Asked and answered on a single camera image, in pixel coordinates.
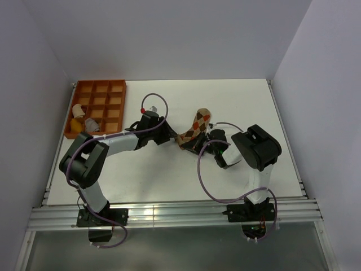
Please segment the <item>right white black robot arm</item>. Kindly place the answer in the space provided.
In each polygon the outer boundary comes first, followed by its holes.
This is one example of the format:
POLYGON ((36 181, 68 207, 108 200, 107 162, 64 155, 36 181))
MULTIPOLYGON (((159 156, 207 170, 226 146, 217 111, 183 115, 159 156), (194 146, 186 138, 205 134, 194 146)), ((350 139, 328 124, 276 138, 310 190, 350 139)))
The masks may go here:
POLYGON ((269 200, 271 172, 282 153, 280 143, 271 134, 254 124, 227 139, 223 129, 216 129, 211 124, 204 132, 188 131, 180 136, 180 141, 180 148, 199 157, 204 152, 213 155, 222 169, 246 162, 250 172, 245 198, 250 203, 244 206, 244 213, 250 220, 256 220, 263 214, 262 204, 269 200))

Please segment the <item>grey sock red stripes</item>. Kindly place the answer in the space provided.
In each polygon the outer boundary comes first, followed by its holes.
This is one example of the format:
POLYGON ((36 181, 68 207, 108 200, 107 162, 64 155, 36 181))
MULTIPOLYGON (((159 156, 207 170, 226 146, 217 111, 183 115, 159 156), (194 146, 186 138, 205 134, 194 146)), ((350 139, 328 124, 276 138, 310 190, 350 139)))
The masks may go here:
POLYGON ((85 132, 87 133, 100 132, 100 126, 94 119, 88 118, 85 120, 85 132))

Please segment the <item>tan argyle sock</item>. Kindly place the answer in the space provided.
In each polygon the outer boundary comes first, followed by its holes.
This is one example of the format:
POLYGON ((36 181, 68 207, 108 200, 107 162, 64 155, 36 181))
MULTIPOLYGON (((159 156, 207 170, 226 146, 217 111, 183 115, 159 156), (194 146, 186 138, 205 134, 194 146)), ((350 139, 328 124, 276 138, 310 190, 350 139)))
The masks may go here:
POLYGON ((176 136, 175 141, 178 146, 184 150, 184 147, 182 146, 183 144, 195 139, 202 132, 206 132, 210 119, 211 113, 207 108, 198 109, 189 130, 176 136))

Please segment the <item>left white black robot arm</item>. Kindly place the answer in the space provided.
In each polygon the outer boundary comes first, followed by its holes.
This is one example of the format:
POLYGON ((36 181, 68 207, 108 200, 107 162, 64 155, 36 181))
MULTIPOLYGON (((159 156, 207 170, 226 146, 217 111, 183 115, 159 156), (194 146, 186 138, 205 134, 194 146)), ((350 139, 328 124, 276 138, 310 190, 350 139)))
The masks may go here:
POLYGON ((161 145, 175 138, 177 133, 153 111, 146 111, 139 121, 119 133, 91 136, 80 133, 59 163, 69 185, 79 192, 91 208, 90 220, 96 225, 109 221, 109 201, 100 188, 98 178, 107 157, 124 151, 135 151, 154 141, 161 145))

